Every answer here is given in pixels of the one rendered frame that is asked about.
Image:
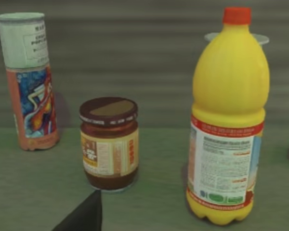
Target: yellow bottle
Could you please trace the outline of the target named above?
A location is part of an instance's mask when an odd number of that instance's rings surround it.
[[[212,223],[243,220],[254,185],[269,68],[249,32],[250,8],[225,8],[221,33],[196,66],[186,197]]]

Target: glass jar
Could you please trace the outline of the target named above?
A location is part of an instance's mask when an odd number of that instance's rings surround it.
[[[137,113],[134,101],[119,97],[81,105],[83,166],[93,187],[122,191],[134,182],[139,164]]]

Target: table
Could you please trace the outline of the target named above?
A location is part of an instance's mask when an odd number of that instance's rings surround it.
[[[140,132],[140,177],[124,193],[103,194],[104,231],[289,231],[289,126],[266,126],[254,209],[228,227],[199,220],[186,207],[189,129]],[[15,130],[0,129],[0,231],[50,231],[92,191],[78,128],[38,152],[20,150]]]

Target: brown lid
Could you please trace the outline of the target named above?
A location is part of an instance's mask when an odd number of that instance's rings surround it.
[[[127,124],[137,118],[137,104],[120,97],[102,97],[84,102],[79,109],[84,122],[103,127]]]

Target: barcode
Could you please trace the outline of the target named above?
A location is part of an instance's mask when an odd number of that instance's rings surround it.
[[[213,143],[218,143],[218,144],[223,144],[223,145],[245,145],[245,144],[250,144],[250,141],[219,141],[215,139],[211,139],[209,137],[204,137],[205,141],[213,142]]]

